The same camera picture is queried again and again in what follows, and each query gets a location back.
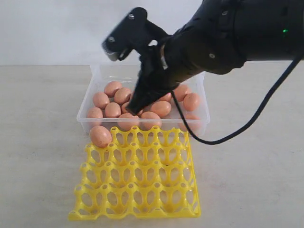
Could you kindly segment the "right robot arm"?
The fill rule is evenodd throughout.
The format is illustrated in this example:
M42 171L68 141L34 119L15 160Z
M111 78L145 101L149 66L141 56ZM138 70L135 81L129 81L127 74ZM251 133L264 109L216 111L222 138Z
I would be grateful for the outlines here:
M149 30L158 44L141 57L127 106L134 115L201 72L224 75L247 61L294 59L304 45L304 3L205 0L174 34L153 24Z

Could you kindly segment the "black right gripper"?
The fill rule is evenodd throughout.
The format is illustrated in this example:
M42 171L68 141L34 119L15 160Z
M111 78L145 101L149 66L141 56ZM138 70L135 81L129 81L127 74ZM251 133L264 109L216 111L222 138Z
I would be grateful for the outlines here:
M132 115L137 115L185 81L184 72L179 72L178 68L163 66L161 48L158 45L148 46L147 53L140 56L140 62L138 81L126 106L126 110Z

